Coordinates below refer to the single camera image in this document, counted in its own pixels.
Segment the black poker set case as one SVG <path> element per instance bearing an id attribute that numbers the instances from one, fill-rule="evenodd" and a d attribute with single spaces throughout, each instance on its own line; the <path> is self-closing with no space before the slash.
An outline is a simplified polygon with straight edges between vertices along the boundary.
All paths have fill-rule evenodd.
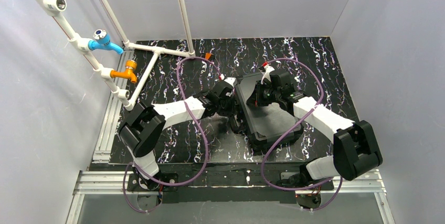
<path id="1" fill-rule="evenodd" d="M 261 80 L 262 76 L 263 74 L 258 72 L 236 78 L 236 114 L 229 118 L 232 131 L 246 136 L 250 147 L 256 152 L 269 149 L 291 127 L 294 127 L 294 130 L 280 142 L 281 144 L 294 144 L 304 131 L 303 126 L 295 126 L 293 111 L 285 111 L 277 103 L 259 107 L 246 104 L 255 82 Z"/>

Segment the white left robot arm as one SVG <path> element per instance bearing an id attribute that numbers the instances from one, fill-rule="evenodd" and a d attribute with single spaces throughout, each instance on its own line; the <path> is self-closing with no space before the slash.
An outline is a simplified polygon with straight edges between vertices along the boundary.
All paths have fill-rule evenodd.
<path id="1" fill-rule="evenodd" d="M 175 124 L 205 119 L 218 114 L 233 115 L 233 90 L 236 78 L 219 80 L 212 89 L 201 91 L 185 100 L 166 104 L 139 102 L 118 127 L 119 139 L 133 158 L 133 170 L 143 180 L 152 179 L 159 171 L 154 147 L 161 133 Z"/>

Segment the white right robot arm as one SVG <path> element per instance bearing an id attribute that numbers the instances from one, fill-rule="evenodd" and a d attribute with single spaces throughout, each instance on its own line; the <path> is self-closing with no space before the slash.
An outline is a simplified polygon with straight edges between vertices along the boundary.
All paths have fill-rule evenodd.
<path id="1" fill-rule="evenodd" d="M 285 70 L 266 66 L 260 72 L 262 77 L 256 81 L 246 102 L 248 105 L 268 106 L 276 103 L 291 116 L 316 128 L 333 144 L 332 155 L 300 166 L 293 180 L 295 185 L 306 186 L 316 180 L 335 176 L 351 181 L 383 163 L 370 123 L 344 118 L 313 97 L 298 91 L 296 80 Z"/>

